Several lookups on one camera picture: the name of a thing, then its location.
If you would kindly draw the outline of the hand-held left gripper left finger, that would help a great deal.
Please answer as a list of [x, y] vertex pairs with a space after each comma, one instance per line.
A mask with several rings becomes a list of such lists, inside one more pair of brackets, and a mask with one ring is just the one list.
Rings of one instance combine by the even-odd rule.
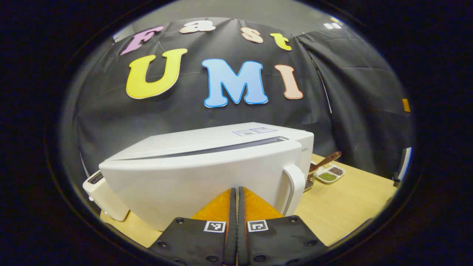
[[184, 266], [234, 266], [236, 205], [236, 190], [226, 190], [192, 218], [176, 217], [149, 249]]

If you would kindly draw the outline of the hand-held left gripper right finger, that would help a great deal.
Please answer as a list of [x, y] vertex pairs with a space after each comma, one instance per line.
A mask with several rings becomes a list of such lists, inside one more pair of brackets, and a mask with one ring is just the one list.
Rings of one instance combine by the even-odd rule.
[[238, 189], [238, 265], [301, 266], [327, 246], [297, 215], [275, 217], [267, 202], [245, 187]]

